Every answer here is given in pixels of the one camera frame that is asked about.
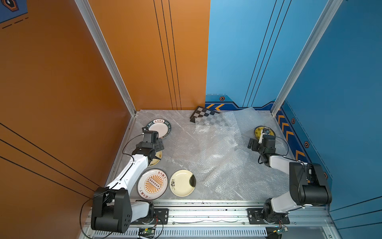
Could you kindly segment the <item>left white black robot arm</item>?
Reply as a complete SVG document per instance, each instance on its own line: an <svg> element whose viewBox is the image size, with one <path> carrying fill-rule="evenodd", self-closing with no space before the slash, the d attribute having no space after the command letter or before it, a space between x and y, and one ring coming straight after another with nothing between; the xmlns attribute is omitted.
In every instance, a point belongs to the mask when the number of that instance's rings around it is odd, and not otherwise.
<svg viewBox="0 0 382 239"><path fill-rule="evenodd" d="M164 149L157 131L142 129L143 137L134 151L125 155L129 163L107 186L99 187L92 197L91 229L109 233L125 233L130 224L155 218L154 205L145 200L130 201L130 194L139 176L149 166L156 153Z"/></svg>

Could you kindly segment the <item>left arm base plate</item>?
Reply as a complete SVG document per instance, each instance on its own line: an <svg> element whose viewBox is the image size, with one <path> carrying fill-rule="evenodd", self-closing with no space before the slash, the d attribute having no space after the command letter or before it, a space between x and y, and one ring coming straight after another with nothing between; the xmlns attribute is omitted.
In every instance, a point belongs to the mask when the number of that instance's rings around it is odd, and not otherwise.
<svg viewBox="0 0 382 239"><path fill-rule="evenodd" d="M168 218L169 218L169 209L168 208L155 208L154 209L154 217L153 219L149 218L140 218L134 222L132 222L132 225L152 225L155 224L159 225L167 225L168 224Z"/></svg>

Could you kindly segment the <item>bubble wrap of yellow plate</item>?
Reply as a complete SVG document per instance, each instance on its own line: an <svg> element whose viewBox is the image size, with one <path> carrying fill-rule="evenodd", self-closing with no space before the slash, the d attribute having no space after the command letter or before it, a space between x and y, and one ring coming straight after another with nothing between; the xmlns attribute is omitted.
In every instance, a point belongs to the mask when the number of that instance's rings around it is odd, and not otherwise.
<svg viewBox="0 0 382 239"><path fill-rule="evenodd" d="M282 195L289 190L289 176L277 169L265 166L259 160L260 154L248 148L249 139L254 138L252 130L242 133L245 152L243 164L239 167L239 190L244 200L265 201Z"/></svg>

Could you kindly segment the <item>bubble white blue plate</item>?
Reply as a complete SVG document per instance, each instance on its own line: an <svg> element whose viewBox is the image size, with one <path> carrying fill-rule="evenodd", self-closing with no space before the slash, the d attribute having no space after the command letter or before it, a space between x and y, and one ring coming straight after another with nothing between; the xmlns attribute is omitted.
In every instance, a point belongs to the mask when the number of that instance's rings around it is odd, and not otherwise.
<svg viewBox="0 0 382 239"><path fill-rule="evenodd" d="M150 131L157 131L158 137L162 139L166 138L172 130L170 122L166 119L154 119L146 127Z"/></svg>

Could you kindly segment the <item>bubble pink plate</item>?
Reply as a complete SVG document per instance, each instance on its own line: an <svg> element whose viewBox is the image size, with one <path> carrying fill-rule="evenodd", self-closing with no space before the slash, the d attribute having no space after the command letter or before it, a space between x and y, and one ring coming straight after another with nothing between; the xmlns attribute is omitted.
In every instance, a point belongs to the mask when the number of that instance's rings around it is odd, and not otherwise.
<svg viewBox="0 0 382 239"><path fill-rule="evenodd" d="M222 164L206 177L203 185L227 200L262 201L272 195L260 166L252 162Z"/></svg>

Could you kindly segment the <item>white orange sunburst plate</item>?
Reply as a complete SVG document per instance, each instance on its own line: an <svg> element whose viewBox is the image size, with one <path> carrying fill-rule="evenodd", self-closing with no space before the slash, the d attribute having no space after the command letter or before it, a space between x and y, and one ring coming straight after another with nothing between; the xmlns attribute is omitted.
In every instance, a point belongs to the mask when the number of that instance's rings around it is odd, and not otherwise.
<svg viewBox="0 0 382 239"><path fill-rule="evenodd" d="M169 178L160 169L146 171L137 183L138 195L148 201L159 199L168 188Z"/></svg>

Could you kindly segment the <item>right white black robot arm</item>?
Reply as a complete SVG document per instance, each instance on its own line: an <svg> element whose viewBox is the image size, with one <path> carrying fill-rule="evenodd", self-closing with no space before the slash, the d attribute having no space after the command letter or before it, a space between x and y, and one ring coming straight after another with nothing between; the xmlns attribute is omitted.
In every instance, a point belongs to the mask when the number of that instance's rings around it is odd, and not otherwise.
<svg viewBox="0 0 382 239"><path fill-rule="evenodd" d="M249 139L248 148L259 153L258 162L289 176L289 191L269 198L263 205L261 218L271 224L286 218L290 211L306 206L322 206L332 202L332 193L320 164L292 160L276 153L276 137L263 135Z"/></svg>

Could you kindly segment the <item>small white cream plate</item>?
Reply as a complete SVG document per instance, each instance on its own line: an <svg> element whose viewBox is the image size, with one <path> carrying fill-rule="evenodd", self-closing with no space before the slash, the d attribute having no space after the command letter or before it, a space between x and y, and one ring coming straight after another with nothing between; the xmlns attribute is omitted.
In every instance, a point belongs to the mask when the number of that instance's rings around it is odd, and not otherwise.
<svg viewBox="0 0 382 239"><path fill-rule="evenodd" d="M170 189L178 197L189 196L196 187L196 178L188 170L178 170L170 178Z"/></svg>

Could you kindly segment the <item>yellow dinner plate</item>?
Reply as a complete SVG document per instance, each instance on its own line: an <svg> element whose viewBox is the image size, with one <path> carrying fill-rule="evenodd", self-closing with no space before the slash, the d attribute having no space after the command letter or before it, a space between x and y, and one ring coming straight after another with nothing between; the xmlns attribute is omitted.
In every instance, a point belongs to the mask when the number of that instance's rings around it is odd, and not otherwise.
<svg viewBox="0 0 382 239"><path fill-rule="evenodd" d="M264 126L264 125L261 125L261 126L258 126L254 129L254 135L255 135L257 141L260 140L260 136L263 133L263 130L265 130L266 134L276 136L275 132L271 128Z"/></svg>

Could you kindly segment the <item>bubble wrap of green plate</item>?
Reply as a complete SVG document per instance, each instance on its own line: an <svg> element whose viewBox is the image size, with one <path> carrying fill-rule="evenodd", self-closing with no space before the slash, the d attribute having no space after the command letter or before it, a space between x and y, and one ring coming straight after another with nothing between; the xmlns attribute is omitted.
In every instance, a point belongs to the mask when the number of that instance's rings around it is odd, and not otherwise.
<svg viewBox="0 0 382 239"><path fill-rule="evenodd" d="M255 110L254 108L246 108L234 111L240 133L244 137L253 137L254 130L258 126L269 126L271 119L268 111Z"/></svg>

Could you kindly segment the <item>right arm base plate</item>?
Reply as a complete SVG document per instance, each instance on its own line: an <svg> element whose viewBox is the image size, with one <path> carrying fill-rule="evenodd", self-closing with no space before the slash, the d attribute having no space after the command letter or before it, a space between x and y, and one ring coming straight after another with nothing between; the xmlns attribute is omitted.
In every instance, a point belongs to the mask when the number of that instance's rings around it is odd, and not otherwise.
<svg viewBox="0 0 382 239"><path fill-rule="evenodd" d="M288 214L275 213L272 210L269 213L263 212L261 208L248 208L247 216L251 225L282 225L290 224Z"/></svg>

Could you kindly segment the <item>cream dinner plate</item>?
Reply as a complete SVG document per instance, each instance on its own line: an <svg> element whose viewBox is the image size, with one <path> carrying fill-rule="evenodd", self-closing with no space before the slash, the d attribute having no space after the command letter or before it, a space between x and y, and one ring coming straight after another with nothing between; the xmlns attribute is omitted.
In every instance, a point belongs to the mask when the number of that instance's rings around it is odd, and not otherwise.
<svg viewBox="0 0 382 239"><path fill-rule="evenodd" d="M149 164L149 166L154 166L156 165L157 163L160 162L160 160L162 159L162 151L158 151L156 154L155 154L155 157L153 158L153 160L151 161L151 163Z"/></svg>

